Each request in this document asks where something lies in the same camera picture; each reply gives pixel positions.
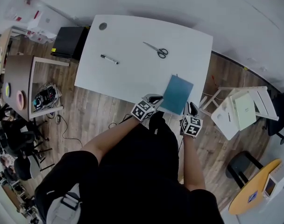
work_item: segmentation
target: white table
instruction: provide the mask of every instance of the white table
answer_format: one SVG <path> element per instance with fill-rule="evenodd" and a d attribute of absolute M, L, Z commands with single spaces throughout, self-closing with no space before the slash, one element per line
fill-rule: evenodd
<path fill-rule="evenodd" d="M 107 23 L 100 30 L 101 23 Z M 145 45 L 165 48 L 161 59 Z M 148 93 L 163 95 L 171 75 L 194 84 L 189 101 L 199 105 L 213 37 L 169 22 L 121 15 L 97 15 L 80 59 L 75 85 L 136 103 Z M 101 58 L 109 56 L 118 65 Z"/>

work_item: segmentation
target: wooden floor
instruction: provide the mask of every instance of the wooden floor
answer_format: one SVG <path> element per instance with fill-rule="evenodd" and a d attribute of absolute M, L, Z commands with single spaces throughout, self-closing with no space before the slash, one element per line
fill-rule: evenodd
<path fill-rule="evenodd" d="M 17 51 L 26 55 L 33 54 L 40 57 L 51 58 L 50 50 L 52 44 L 40 45 L 33 43 L 28 39 L 21 38 L 14 41 L 11 54 Z M 61 114 L 68 124 L 68 130 L 64 134 L 68 138 L 80 139 L 84 145 L 87 141 L 108 129 L 112 122 L 119 123 L 124 116 L 130 113 L 133 104 L 99 94 L 93 91 L 85 90 L 74 86 L 78 64 L 71 62 L 69 67 L 39 64 L 35 68 L 36 83 L 53 82 L 57 84 L 62 92 L 61 102 L 64 109 Z M 209 71 L 206 77 L 204 92 L 214 94 L 217 86 L 242 87 L 245 75 L 245 86 L 266 85 L 264 81 L 248 71 L 244 71 L 240 66 L 212 54 L 209 64 Z M 212 120 L 200 114 L 204 120 L 203 129 L 196 139 L 197 152 L 204 170 L 207 190 L 213 192 L 217 198 L 219 209 L 223 209 L 228 202 L 239 191 L 237 184 L 226 178 L 225 169 L 230 159 L 242 150 L 248 150 L 252 155 L 259 159 L 269 142 L 267 132 L 262 129 L 264 121 L 251 125 L 242 132 L 236 134 L 230 141 L 214 127 Z M 181 117 L 165 114 L 164 118 L 172 131 L 177 136 L 180 146 L 182 136 L 179 135 L 179 120 Z M 82 146 L 77 140 L 66 140 L 62 138 L 66 130 L 66 124 L 61 121 L 56 125 L 54 119 L 48 119 L 48 124 L 43 125 L 43 131 L 50 141 L 45 142 L 45 147 L 52 147 L 53 151 L 46 154 L 46 161 L 43 167 L 57 163 L 64 153 L 79 150 Z M 183 179 L 183 146 L 179 151 L 179 181 Z M 30 194 L 34 193 L 37 185 L 47 175 L 50 169 L 42 172 L 40 176 L 24 183 Z M 250 167 L 246 176 L 249 177 L 254 171 Z"/>

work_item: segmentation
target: white device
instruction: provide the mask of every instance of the white device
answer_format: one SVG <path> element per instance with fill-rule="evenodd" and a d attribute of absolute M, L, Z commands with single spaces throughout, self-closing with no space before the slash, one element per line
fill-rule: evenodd
<path fill-rule="evenodd" d="M 284 163 L 280 163 L 268 176 L 263 194 L 269 201 L 284 187 Z"/>
<path fill-rule="evenodd" d="M 197 137 L 202 128 L 202 123 L 202 119 L 195 118 L 191 115 L 189 103 L 186 102 L 183 119 L 180 123 L 182 132 L 187 135 Z"/>
<path fill-rule="evenodd" d="M 142 97 L 142 101 L 135 104 L 131 114 L 140 121 L 149 119 L 161 105 L 164 98 L 157 94 L 148 94 Z"/>

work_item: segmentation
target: blue notebook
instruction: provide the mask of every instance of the blue notebook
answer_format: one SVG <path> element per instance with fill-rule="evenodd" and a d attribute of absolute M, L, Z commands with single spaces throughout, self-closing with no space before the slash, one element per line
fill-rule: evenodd
<path fill-rule="evenodd" d="M 192 88 L 192 83 L 172 75 L 164 93 L 164 101 L 161 107 L 178 115 L 183 114 L 185 103 L 190 96 Z"/>

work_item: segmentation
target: black shirt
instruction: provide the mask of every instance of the black shirt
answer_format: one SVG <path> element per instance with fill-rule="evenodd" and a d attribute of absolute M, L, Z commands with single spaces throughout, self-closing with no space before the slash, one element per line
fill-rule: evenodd
<path fill-rule="evenodd" d="M 162 148 L 166 140 L 146 130 L 134 129 L 100 166 L 87 151 L 65 154 L 35 191 L 42 218 L 55 198 L 79 183 L 79 223 L 175 218 L 190 223 L 223 223 L 215 196 L 202 189 L 189 191 L 179 184 L 173 167 L 177 163 L 178 169 L 178 155 L 176 160 L 174 152 L 169 152 L 173 147 Z"/>

